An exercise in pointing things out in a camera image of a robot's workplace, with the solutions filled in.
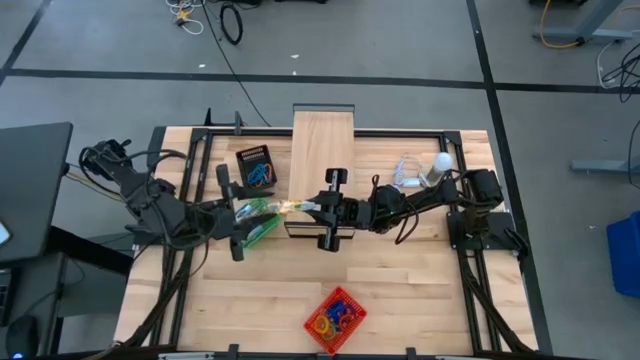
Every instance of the red plastic container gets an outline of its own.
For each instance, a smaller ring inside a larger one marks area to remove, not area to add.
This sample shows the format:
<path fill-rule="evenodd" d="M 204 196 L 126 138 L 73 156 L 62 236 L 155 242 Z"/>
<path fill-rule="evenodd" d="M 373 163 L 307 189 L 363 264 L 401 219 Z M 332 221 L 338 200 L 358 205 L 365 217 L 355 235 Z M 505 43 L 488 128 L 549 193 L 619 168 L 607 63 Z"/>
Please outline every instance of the red plastic container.
<path fill-rule="evenodd" d="M 309 316 L 304 328 L 329 355 L 333 355 L 366 316 L 367 311 L 338 286 Z"/>

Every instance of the cable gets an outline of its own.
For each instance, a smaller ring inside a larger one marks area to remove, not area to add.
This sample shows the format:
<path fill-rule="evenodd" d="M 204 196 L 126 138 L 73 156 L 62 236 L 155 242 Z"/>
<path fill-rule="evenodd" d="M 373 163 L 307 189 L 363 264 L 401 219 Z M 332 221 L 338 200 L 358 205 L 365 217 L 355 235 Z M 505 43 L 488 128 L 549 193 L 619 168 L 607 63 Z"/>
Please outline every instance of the cable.
<path fill-rule="evenodd" d="M 155 171 L 155 168 L 158 166 L 158 164 L 160 162 L 162 162 L 163 160 L 168 159 L 170 157 L 180 157 L 180 158 L 185 159 L 187 156 L 184 155 L 183 153 L 180 153 L 180 152 L 169 153 L 169 154 L 166 154 L 166 155 L 163 155 L 163 156 L 159 157 L 153 164 L 151 164 L 149 166 L 149 170 L 147 172 L 147 175 L 146 175 L 146 178 L 145 178 L 145 184 L 144 184 L 144 191 L 145 191 L 145 196 L 146 197 L 150 197 L 150 195 L 149 195 L 149 181 L 151 180 L 151 174 Z M 156 201 L 152 201 L 151 202 L 151 208 L 156 213 L 156 216 L 158 217 L 158 222 L 160 222 L 160 226 L 162 227 L 162 232 L 163 232 L 163 236 L 164 236 L 164 239 L 165 239 L 165 244 L 167 244 L 171 248 L 173 248 L 175 250 L 190 250 L 190 249 L 194 249 L 198 245 L 204 243 L 204 241 L 208 241 L 209 238 L 206 237 L 206 238 L 203 239 L 203 236 L 201 234 L 198 234 L 195 237 L 192 236 L 192 235 L 188 235 L 188 236 L 184 236 L 182 238 L 174 239 L 173 236 L 169 233 L 169 229 L 167 228 L 167 223 L 166 223 L 166 220 L 164 218 L 164 215 L 162 215 L 162 212 L 160 211 L 160 207 L 158 206 Z M 198 241 L 193 242 L 193 241 L 191 241 L 192 238 L 198 238 Z M 186 241 L 186 244 L 184 244 L 184 245 L 179 245 L 179 244 L 176 243 L 176 240 L 184 241 L 185 239 L 189 239 L 189 240 Z"/>
<path fill-rule="evenodd" d="M 636 66 L 638 66 L 638 62 L 640 62 L 640 54 L 629 58 L 631 54 L 638 49 L 638 47 L 640 47 L 640 43 L 635 45 L 625 54 L 620 62 L 620 66 L 609 71 L 600 78 L 601 82 L 604 85 L 604 83 L 611 82 L 617 77 L 620 77 L 618 85 L 615 87 L 619 89 L 618 98 L 623 104 L 631 98 L 631 95 L 635 93 L 635 89 L 640 85 L 640 75 L 634 72 Z"/>
<path fill-rule="evenodd" d="M 411 208 L 411 210 L 413 211 L 415 217 L 416 217 L 416 221 L 413 222 L 413 226 L 411 227 L 411 229 L 409 231 L 407 231 L 407 233 L 402 236 L 402 233 L 404 232 L 404 227 L 407 226 L 407 222 L 409 221 L 409 217 L 406 217 L 404 219 L 404 223 L 402 223 L 402 227 L 400 228 L 400 232 L 398 233 L 398 237 L 396 237 L 396 245 L 400 245 L 403 241 L 407 240 L 409 238 L 409 236 L 411 236 L 411 234 L 413 234 L 413 231 L 418 227 L 418 222 L 420 221 L 420 215 L 418 214 L 418 210 L 416 210 L 416 207 L 413 206 L 413 204 L 409 201 L 407 201 L 407 198 L 404 198 L 404 201 L 406 204 L 409 205 L 409 207 Z"/>
<path fill-rule="evenodd" d="M 96 192 L 96 193 L 98 193 L 98 194 L 100 194 L 100 195 L 102 195 L 104 197 L 107 197 L 107 198 L 109 198 L 111 200 L 118 201 L 118 202 L 121 202 L 121 203 L 124 202 L 121 198 L 117 198 L 114 195 L 106 193 L 106 192 L 102 192 L 102 191 L 96 189 L 93 185 L 87 184 L 87 183 L 83 182 L 82 180 L 80 180 L 78 178 L 74 178 L 73 176 L 70 176 L 69 174 L 65 175 L 65 177 L 67 179 L 69 179 L 71 181 L 74 181 L 74 182 L 77 182 L 78 184 L 87 187 L 89 190 L 91 190 L 93 192 Z"/>
<path fill-rule="evenodd" d="M 218 49 L 220 49 L 220 53 L 222 53 L 222 57 L 224 58 L 224 61 L 227 63 L 227 66 L 229 67 L 229 70 L 231 71 L 231 74 L 233 74 L 233 77 L 238 82 L 238 85 L 240 85 L 240 87 L 242 88 L 242 91 L 244 91 L 244 94 L 247 96 L 247 100 L 249 100 L 249 103 L 251 103 L 251 106 L 256 111 L 256 114 L 258 114 L 260 119 L 268 127 L 271 127 L 271 124 L 269 124 L 269 122 L 267 120 L 265 120 L 264 116 L 262 116 L 262 113 L 260 113 L 260 110 L 258 110 L 258 107 L 256 106 L 256 104 L 253 103 L 253 99 L 251 99 L 251 96 L 249 95 L 249 92 L 247 91 L 247 89 L 245 89 L 244 85 L 242 84 L 242 81 L 240 81 L 240 78 L 238 77 L 236 72 L 233 70 L 233 67 L 231 66 L 231 63 L 229 62 L 229 59 L 227 58 L 227 55 L 224 53 L 224 50 L 222 49 L 222 45 L 220 45 L 220 42 L 218 41 L 218 36 L 216 35 L 215 30 L 213 30 L 213 25 L 211 24 L 211 19 L 209 19 L 209 13 L 207 12 L 207 7 L 203 6 L 202 10 L 204 11 L 204 16 L 207 18 L 207 24 L 209 25 L 209 30 L 211 30 L 211 34 L 213 35 L 213 40 L 216 42 L 216 45 L 218 46 Z"/>
<path fill-rule="evenodd" d="M 169 0 L 165 0 L 165 3 L 169 6 L 171 14 L 175 15 L 176 25 L 180 26 L 184 31 L 191 35 L 200 35 L 204 32 L 204 25 L 200 21 L 189 18 L 189 15 L 191 15 L 193 10 L 197 7 L 203 6 L 204 3 L 196 4 L 195 1 L 189 0 L 178 0 L 175 4 L 170 3 Z M 200 30 L 189 30 L 187 24 L 197 24 L 200 27 Z"/>
<path fill-rule="evenodd" d="M 627 153 L 627 178 L 629 179 L 629 184 L 640 190 L 640 186 L 633 183 L 633 179 L 631 178 L 631 150 L 633 149 L 633 138 L 636 135 L 636 130 L 638 130 L 638 126 L 640 125 L 640 120 L 636 123 L 636 126 L 633 127 L 633 131 L 631 131 L 631 138 L 629 139 L 629 152 Z"/>
<path fill-rule="evenodd" d="M 581 41 L 575 41 L 570 44 L 549 44 L 547 40 L 544 38 L 544 18 L 547 16 L 547 10 L 549 10 L 549 5 L 551 4 L 551 0 L 547 0 L 547 4 L 544 6 L 544 10 L 542 11 L 542 16 L 540 17 L 540 41 L 542 44 L 548 48 L 552 49 L 568 49 L 572 47 L 576 47 L 582 44 Z"/>
<path fill-rule="evenodd" d="M 193 275 L 197 274 L 198 271 L 200 271 L 200 269 L 202 269 L 202 267 L 204 266 L 204 263 L 207 262 L 207 257 L 209 257 L 209 239 L 207 239 L 207 242 L 204 243 L 204 258 L 202 258 L 202 262 L 200 262 L 200 265 L 198 265 L 198 268 L 195 269 L 191 275 L 189 275 L 189 277 L 192 277 Z"/>
<path fill-rule="evenodd" d="M 93 183 L 91 183 L 89 181 L 89 179 L 87 179 L 85 177 L 82 177 L 81 175 L 78 175 L 78 174 L 76 174 L 74 172 L 69 171 L 69 172 L 67 172 L 67 175 L 65 175 L 65 176 L 71 177 L 72 180 L 77 180 L 77 181 L 83 183 L 84 185 L 87 185 L 87 186 L 91 187 L 92 189 L 94 189 L 96 191 L 99 191 L 101 193 L 106 194 L 107 196 L 110 196 L 110 197 L 114 198 L 115 200 L 122 201 L 122 196 L 120 194 L 113 195 L 113 194 L 106 193 L 103 190 L 97 188 Z"/>
<path fill-rule="evenodd" d="M 602 57 L 602 54 L 605 52 L 605 50 L 607 50 L 609 48 L 609 46 L 611 46 L 615 42 L 616 42 L 616 40 L 613 40 L 610 43 L 608 43 L 607 45 L 605 45 L 602 48 L 602 50 L 600 50 L 600 52 L 598 53 L 598 56 L 596 57 L 596 73 L 598 75 L 598 82 L 600 83 L 600 87 L 603 88 L 603 89 L 614 89 L 614 88 L 620 87 L 620 85 L 606 86 L 602 82 L 602 67 L 600 66 L 600 57 Z"/>
<path fill-rule="evenodd" d="M 118 240 L 124 239 L 124 238 L 126 238 L 127 236 L 131 236 L 131 235 L 133 235 L 133 234 L 131 234 L 131 233 L 127 233 L 127 234 L 124 234 L 124 235 L 122 235 L 122 236 L 118 236 L 118 237 L 117 237 L 117 238 L 115 238 L 115 239 L 111 239 L 111 240 L 108 240 L 108 241 L 105 241 L 105 242 L 101 242 L 101 243 L 96 243 L 96 244 L 98 244 L 98 245 L 111 244 L 112 242 L 116 242 L 116 241 L 118 241 Z"/>
<path fill-rule="evenodd" d="M 231 35 L 229 35 L 229 32 L 227 31 L 227 26 L 225 25 L 225 22 L 224 22 L 224 12 L 227 10 L 231 10 L 233 12 L 233 16 L 235 16 L 236 23 L 238 24 L 238 36 L 235 39 L 232 38 Z M 220 16 L 220 28 L 222 29 L 222 33 L 224 34 L 224 37 L 232 45 L 238 45 L 242 40 L 242 35 L 244 34 L 244 26 L 242 23 L 242 17 L 240 16 L 240 13 L 236 9 L 235 5 L 232 2 L 226 2 L 222 4 L 222 7 L 220 8 L 219 16 Z"/>
<path fill-rule="evenodd" d="M 640 6 L 639 5 L 634 5 L 634 6 L 625 6 L 625 7 L 623 7 L 622 9 L 618 10 L 618 12 L 616 12 L 616 15 L 613 17 L 613 19 L 611 19 L 611 23 L 614 24 L 618 20 L 618 16 L 620 16 L 620 14 L 622 14 L 623 12 L 625 12 L 627 10 L 640 10 Z"/>
<path fill-rule="evenodd" d="M 411 177 L 407 177 L 406 176 L 406 173 L 404 171 L 404 163 L 407 161 L 407 159 L 413 159 L 418 163 L 418 175 L 416 175 L 415 178 L 411 178 Z M 420 158 L 418 158 L 417 156 L 415 156 L 415 155 L 405 155 L 405 156 L 403 156 L 400 159 L 400 161 L 398 162 L 398 164 L 396 165 L 395 170 L 393 171 L 394 185 L 399 190 L 401 187 L 405 186 L 405 182 L 404 182 L 405 180 L 412 180 L 412 179 L 417 179 L 419 181 L 418 185 L 422 185 L 423 184 L 422 179 L 424 178 L 423 169 L 425 169 L 425 166 L 422 163 L 422 161 L 420 161 Z"/>
<path fill-rule="evenodd" d="M 144 253 L 149 246 L 153 244 L 153 241 L 147 243 L 147 245 L 143 246 L 142 249 L 140 249 L 140 251 L 133 257 L 133 262 L 136 262 L 136 260 L 138 260 L 138 258 L 140 257 L 140 255 L 142 255 L 142 253 Z"/>
<path fill-rule="evenodd" d="M 257 9 L 260 7 L 260 5 L 262 5 L 262 2 L 259 2 L 253 6 L 249 6 L 249 7 L 245 7 L 244 5 L 242 5 L 242 3 L 240 3 L 239 1 L 235 2 L 236 6 L 239 7 L 240 9 L 244 10 L 244 11 L 248 11 L 248 10 L 253 10 L 253 9 Z"/>
<path fill-rule="evenodd" d="M 65 286 L 69 286 L 69 287 L 71 287 L 71 286 L 75 286 L 75 285 L 77 285 L 77 284 L 81 283 L 82 281 L 84 281 L 84 279 L 85 279 L 85 277 L 86 277 L 86 274 L 85 274 L 84 270 L 82 270 L 82 268 L 80 267 L 80 265 L 78 265 L 78 263 L 75 261 L 75 259 L 70 258 L 70 257 L 67 257 L 67 259 L 71 260 L 71 261 L 76 265 L 76 267 L 78 268 L 78 270 L 80 270 L 80 279 L 78 279 L 78 280 L 74 281 L 74 282 L 73 282 L 73 283 L 71 283 L 71 284 L 65 285 Z M 31 305 L 29 305 L 29 307 L 27 308 L 27 310 L 25 310 L 25 311 L 22 313 L 22 315 L 20 315 L 18 318 L 21 318 L 21 317 L 23 317 L 23 316 L 25 316 L 25 315 L 28 315 L 31 311 L 33 311 L 33 309 L 35 309 L 35 308 L 36 308 L 36 306 L 40 305 L 40 304 L 41 304 L 43 301 L 45 301 L 49 296 L 54 295 L 54 294 L 55 294 L 55 293 L 57 293 L 57 292 L 58 292 L 58 289 L 56 289 L 56 290 L 52 290 L 52 291 L 50 291 L 50 292 L 48 292 L 48 293 L 46 293 L 46 294 L 42 295 L 42 296 L 41 296 L 41 297 L 39 297 L 36 301 L 34 301 Z"/>
<path fill-rule="evenodd" d="M 135 158 L 137 158 L 137 157 L 139 157 L 139 156 L 142 156 L 142 155 L 162 154 L 162 153 L 175 154 L 175 155 L 177 155 L 178 157 L 181 157 L 181 156 L 186 157 L 186 156 L 184 155 L 184 153 L 182 153 L 182 152 L 180 152 L 180 151 L 178 151 L 178 150 L 173 150 L 173 149 L 160 149 L 160 150 L 145 150 L 145 151 L 139 151 L 139 152 L 137 152 L 137 153 L 133 153 L 133 154 L 131 154 L 131 155 L 127 156 L 127 157 L 124 157 L 124 158 L 122 158 L 122 159 L 120 159 L 120 160 L 109 159 L 109 158 L 107 158 L 107 160 L 109 160 L 109 161 L 111 161 L 111 162 L 114 162 L 114 163 L 116 163 L 116 164 L 119 164 L 119 163 L 123 163 L 123 162 L 125 162 L 125 161 L 133 160 L 133 159 L 135 159 Z"/>

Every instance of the table leg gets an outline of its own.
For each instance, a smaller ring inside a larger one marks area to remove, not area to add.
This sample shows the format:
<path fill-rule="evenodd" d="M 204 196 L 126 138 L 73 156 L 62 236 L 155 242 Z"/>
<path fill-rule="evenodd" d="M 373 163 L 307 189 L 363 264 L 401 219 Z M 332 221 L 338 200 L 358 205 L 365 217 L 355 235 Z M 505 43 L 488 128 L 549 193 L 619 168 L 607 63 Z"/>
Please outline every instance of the table leg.
<path fill-rule="evenodd" d="M 133 264 L 133 259 L 127 255 L 52 226 L 49 231 L 47 252 L 58 251 L 74 259 L 124 276 L 129 275 L 129 270 Z"/>
<path fill-rule="evenodd" d="M 53 335 L 51 338 L 51 348 L 49 349 L 49 355 L 57 355 L 60 347 L 60 338 L 62 337 L 62 325 L 64 324 L 63 317 L 57 317 L 55 325 L 53 327 Z"/>
<path fill-rule="evenodd" d="M 578 37 L 601 41 L 629 40 L 633 36 L 631 31 L 600 29 L 600 25 L 621 3 L 622 0 L 600 0 L 577 27 L 549 27 L 544 31 L 544 37 L 565 42 L 575 41 Z M 540 37 L 539 26 L 534 28 L 533 36 Z"/>
<path fill-rule="evenodd" d="M 626 174 L 629 172 L 629 162 L 627 160 L 573 160 L 571 170 Z M 634 156 L 631 159 L 631 173 L 637 174 L 639 172 L 640 156 Z"/>

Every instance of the black floor line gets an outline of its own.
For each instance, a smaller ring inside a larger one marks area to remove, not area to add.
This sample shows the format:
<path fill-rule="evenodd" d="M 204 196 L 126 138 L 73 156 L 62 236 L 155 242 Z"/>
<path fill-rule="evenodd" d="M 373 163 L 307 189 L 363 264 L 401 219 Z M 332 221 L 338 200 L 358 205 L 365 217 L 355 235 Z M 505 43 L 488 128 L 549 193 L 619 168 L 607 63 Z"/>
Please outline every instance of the black floor line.
<path fill-rule="evenodd" d="M 165 80 L 165 81 L 204 81 L 235 82 L 231 74 L 135 72 L 135 71 L 77 71 L 43 69 L 6 69 L 7 77 L 35 77 L 62 79 L 117 79 L 117 80 Z M 383 85 L 418 86 L 450 89 L 481 90 L 485 84 L 481 81 L 460 81 L 441 79 L 415 79 L 393 77 L 354 77 L 354 76 L 292 76 L 292 75 L 252 75 L 239 74 L 243 83 L 286 83 L 286 84 L 328 84 L 328 85 Z M 494 83 L 499 91 L 531 91 L 577 94 L 617 94 L 618 89 L 603 89 L 596 85 L 554 85 L 527 83 Z"/>
<path fill-rule="evenodd" d="M 235 82 L 231 74 L 202 73 L 163 73 L 131 71 L 74 71 L 9 69 L 7 76 L 70 79 L 130 79 L 130 80 L 179 80 Z M 353 77 L 353 76 L 293 76 L 293 75 L 250 75 L 238 74 L 243 83 L 289 83 L 289 84 L 334 84 L 334 85 L 392 85 L 421 86 L 454 89 L 484 89 L 480 81 L 456 81 L 438 79 L 412 79 L 391 77 Z"/>
<path fill-rule="evenodd" d="M 597 85 L 554 85 L 554 84 L 518 84 L 495 83 L 496 90 L 501 91 L 531 91 L 551 93 L 576 93 L 576 94 L 617 94 L 619 89 L 604 89 Z"/>
<path fill-rule="evenodd" d="M 20 53 L 24 49 L 24 46 L 27 44 L 27 41 L 29 41 L 31 34 L 33 34 L 33 31 L 36 29 L 36 26 L 38 26 L 40 20 L 42 20 L 42 17 L 47 11 L 49 4 L 51 4 L 51 0 L 42 0 L 42 3 L 40 3 L 38 10 L 31 18 L 31 21 L 29 21 L 29 25 L 27 25 L 27 28 L 22 33 L 22 36 L 20 36 L 20 39 L 13 47 L 13 50 L 11 50 L 11 54 L 7 58 L 7 61 L 5 61 L 4 65 L 2 66 L 2 69 L 5 71 L 5 73 L 9 69 L 13 68 L 13 65 L 16 63 L 16 60 L 18 60 Z"/>
<path fill-rule="evenodd" d="M 482 27 L 480 26 L 480 18 L 478 16 L 478 9 L 476 8 L 475 0 L 467 0 L 467 8 L 469 10 L 469 18 L 471 20 L 473 37 L 476 44 L 476 50 L 478 52 L 478 59 L 480 60 L 480 68 L 482 69 L 484 84 L 486 86 L 487 100 L 489 101 L 489 110 L 491 111 L 493 128 L 495 130 L 498 142 L 498 153 L 500 154 L 502 171 L 507 183 L 507 192 L 509 193 L 513 219 L 518 232 L 528 239 L 529 234 L 527 229 L 527 222 L 524 216 L 524 208 L 522 206 L 522 200 L 520 198 L 520 191 L 518 189 L 518 180 L 516 179 L 516 172 L 513 167 L 513 160 L 511 158 L 511 152 L 509 150 L 509 141 L 507 140 L 507 132 L 504 127 L 502 113 L 500 112 L 500 103 L 498 102 L 496 85 L 493 82 L 493 75 L 491 73 L 491 67 L 489 65 L 489 55 L 484 43 Z M 543 353 L 551 354 L 551 338 L 549 336 L 547 319 L 542 305 L 540 285 L 538 284 L 538 275 L 535 272 L 535 263 L 533 261 L 532 253 L 530 253 L 527 257 L 526 264 L 521 265 L 521 269 L 526 271 L 524 282 L 527 290 L 527 298 L 529 300 L 536 339 L 538 341 L 538 348 Z"/>

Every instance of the blue bin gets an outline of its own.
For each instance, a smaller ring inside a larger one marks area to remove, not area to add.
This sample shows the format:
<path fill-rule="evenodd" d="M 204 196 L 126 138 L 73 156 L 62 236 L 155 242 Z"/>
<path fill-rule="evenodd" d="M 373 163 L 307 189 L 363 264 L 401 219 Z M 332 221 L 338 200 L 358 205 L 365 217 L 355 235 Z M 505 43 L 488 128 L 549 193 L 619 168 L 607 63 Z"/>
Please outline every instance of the blue bin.
<path fill-rule="evenodd" d="M 640 298 L 640 211 L 607 226 L 607 239 L 616 291 Z"/>

